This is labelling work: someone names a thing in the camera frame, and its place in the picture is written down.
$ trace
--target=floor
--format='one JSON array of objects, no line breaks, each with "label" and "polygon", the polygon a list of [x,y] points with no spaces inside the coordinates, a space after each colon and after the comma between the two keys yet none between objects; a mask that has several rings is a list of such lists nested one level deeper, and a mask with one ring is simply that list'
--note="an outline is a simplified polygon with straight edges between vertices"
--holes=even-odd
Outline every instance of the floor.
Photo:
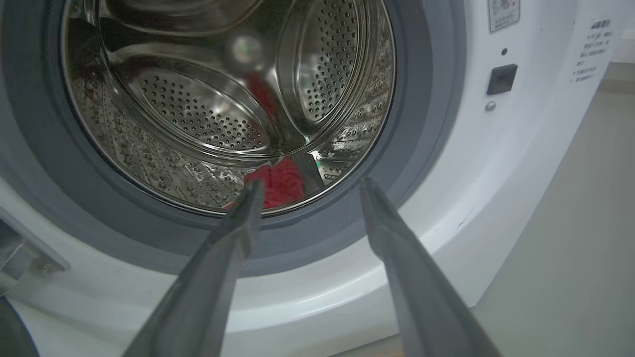
[{"label": "floor", "polygon": [[[635,65],[612,67],[472,310],[503,356],[635,356]],[[400,346],[395,336],[338,357],[400,356]]]}]

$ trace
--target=sticker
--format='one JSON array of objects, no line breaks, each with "label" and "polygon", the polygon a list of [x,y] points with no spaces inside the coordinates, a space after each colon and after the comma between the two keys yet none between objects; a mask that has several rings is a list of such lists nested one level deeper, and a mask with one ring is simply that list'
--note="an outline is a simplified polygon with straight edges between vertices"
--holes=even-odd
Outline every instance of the sticker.
[{"label": "sticker", "polygon": [[520,21],[520,0],[489,0],[490,32],[502,30]]},{"label": "sticker", "polygon": [[610,19],[596,20],[591,23],[586,41],[584,41],[573,66],[570,83],[584,82],[595,77],[597,64],[600,59],[604,58],[603,55],[608,53],[608,45],[612,36]]}]

